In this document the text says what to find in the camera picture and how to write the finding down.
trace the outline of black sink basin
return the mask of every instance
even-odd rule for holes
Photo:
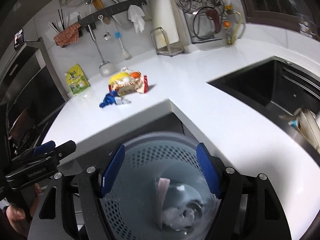
[[[310,71],[273,57],[209,82],[254,108],[296,140],[320,166],[320,155],[292,128],[290,117],[300,107],[320,111],[320,78]]]

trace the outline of yellow green pouch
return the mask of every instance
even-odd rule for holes
[[[90,87],[81,67],[78,64],[70,68],[65,75],[67,84],[74,95],[77,95]]]

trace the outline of snack package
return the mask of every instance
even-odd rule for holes
[[[74,95],[77,95],[90,87],[81,67],[78,64],[70,68],[65,76],[67,84]]]
[[[110,77],[109,92],[116,91],[119,96],[134,91],[144,94],[148,91],[148,78],[140,72],[122,68],[121,72]]]

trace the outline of phone screen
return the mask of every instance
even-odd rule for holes
[[[24,42],[23,29],[18,31],[14,36],[14,49],[17,50],[18,47]]]

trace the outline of silver screw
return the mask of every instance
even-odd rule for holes
[[[62,176],[62,173],[61,173],[61,172],[57,172],[53,177],[54,177],[55,179],[60,179],[61,176]]]
[[[260,173],[259,178],[262,180],[266,180],[268,177],[266,176],[266,174]]]
[[[90,167],[87,168],[87,173],[93,173],[95,171],[96,171],[96,168],[93,167],[93,166],[90,166]]]
[[[228,168],[226,168],[226,172],[229,174],[233,174],[233,173],[235,173],[235,170],[234,170],[234,168],[228,167]]]

